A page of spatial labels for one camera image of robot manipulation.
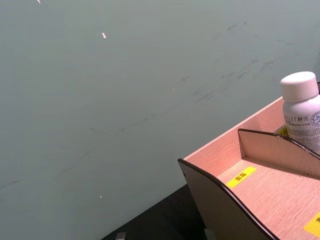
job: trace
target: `plastic bottle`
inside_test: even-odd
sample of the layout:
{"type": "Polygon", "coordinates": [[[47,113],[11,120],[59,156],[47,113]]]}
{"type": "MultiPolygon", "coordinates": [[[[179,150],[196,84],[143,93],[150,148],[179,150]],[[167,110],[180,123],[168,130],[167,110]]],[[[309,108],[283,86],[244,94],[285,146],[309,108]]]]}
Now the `plastic bottle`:
{"type": "Polygon", "coordinates": [[[320,154],[320,95],[316,75],[296,72],[281,82],[283,115],[290,138],[320,154]]]}

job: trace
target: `wooden desk organizer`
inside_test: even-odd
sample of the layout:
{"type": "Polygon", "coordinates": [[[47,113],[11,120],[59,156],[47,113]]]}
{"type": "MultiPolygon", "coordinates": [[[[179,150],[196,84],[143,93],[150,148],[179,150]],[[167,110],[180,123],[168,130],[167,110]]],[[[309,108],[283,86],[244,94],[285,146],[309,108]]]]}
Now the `wooden desk organizer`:
{"type": "Polygon", "coordinates": [[[320,156],[273,133],[285,124],[282,106],[279,98],[178,160],[218,240],[320,239],[320,156]],[[226,186],[248,167],[256,170],[226,186]],[[313,231],[304,229],[310,221],[313,231]]]}

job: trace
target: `green wall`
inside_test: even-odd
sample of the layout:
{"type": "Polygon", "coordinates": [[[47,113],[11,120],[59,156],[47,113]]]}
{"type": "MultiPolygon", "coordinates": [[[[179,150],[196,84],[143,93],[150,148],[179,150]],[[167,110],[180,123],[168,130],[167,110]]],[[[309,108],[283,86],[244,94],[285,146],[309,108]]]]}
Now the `green wall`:
{"type": "Polygon", "coordinates": [[[1,1],[2,238],[99,240],[184,185],[179,157],[319,72],[319,8],[1,1]]]}

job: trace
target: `white bottle cap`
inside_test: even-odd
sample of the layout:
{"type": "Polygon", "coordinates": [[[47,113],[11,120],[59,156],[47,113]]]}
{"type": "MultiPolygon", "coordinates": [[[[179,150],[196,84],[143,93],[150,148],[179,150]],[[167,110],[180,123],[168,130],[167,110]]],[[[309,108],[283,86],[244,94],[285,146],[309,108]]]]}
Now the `white bottle cap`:
{"type": "Polygon", "coordinates": [[[316,75],[311,71],[290,74],[280,84],[283,100],[288,103],[303,102],[319,94],[316,75]]]}

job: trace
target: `black desk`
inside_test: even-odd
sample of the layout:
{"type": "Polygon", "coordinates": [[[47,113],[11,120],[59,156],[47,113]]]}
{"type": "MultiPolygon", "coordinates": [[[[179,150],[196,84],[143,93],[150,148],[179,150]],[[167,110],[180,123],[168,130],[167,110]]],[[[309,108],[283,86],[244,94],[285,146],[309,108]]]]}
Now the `black desk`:
{"type": "Polygon", "coordinates": [[[181,187],[103,240],[203,240],[205,225],[187,185],[181,187]]]}

